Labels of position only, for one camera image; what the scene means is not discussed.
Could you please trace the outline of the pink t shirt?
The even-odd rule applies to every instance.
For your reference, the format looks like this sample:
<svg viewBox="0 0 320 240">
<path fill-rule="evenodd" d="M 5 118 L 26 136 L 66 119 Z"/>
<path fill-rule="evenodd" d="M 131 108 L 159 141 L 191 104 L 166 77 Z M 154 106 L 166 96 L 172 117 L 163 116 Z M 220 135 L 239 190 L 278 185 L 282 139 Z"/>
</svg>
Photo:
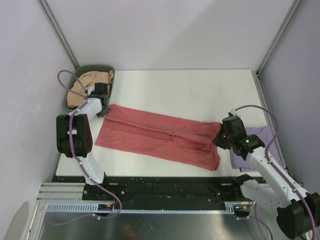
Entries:
<svg viewBox="0 0 320 240">
<path fill-rule="evenodd" d="M 96 145 L 216 171 L 221 158 L 212 143 L 219 122 L 202 122 L 112 104 Z"/>
</svg>

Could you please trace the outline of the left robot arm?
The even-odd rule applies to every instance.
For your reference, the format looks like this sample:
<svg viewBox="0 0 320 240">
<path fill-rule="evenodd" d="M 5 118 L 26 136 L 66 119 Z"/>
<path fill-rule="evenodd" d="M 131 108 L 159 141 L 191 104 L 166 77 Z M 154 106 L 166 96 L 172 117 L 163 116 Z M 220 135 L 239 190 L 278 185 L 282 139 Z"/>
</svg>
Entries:
<svg viewBox="0 0 320 240">
<path fill-rule="evenodd" d="M 94 185 L 93 194 L 100 200 L 110 196 L 111 188 L 104 184 L 105 172 L 93 153 L 90 121 L 102 118 L 110 111 L 109 101 L 102 96 L 90 96 L 68 114 L 56 117 L 56 147 L 59 153 L 73 159 L 85 177 L 85 183 Z"/>
</svg>

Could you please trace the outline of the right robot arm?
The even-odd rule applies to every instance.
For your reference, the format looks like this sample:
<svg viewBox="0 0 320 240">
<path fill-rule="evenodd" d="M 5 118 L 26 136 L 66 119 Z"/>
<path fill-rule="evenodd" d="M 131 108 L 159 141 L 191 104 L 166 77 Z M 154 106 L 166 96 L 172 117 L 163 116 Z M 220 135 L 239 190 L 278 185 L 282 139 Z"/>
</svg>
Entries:
<svg viewBox="0 0 320 240">
<path fill-rule="evenodd" d="M 298 184 L 267 151 L 265 143 L 255 134 L 248 135 L 244 128 L 227 129 L 222 126 L 213 143 L 253 165 L 266 180 L 271 190 L 262 188 L 247 174 L 237 179 L 230 188 L 231 196 L 242 201 L 248 198 L 276 216 L 281 231 L 294 240 L 308 232 L 317 239 L 320 226 L 320 195 L 310 193 Z"/>
</svg>

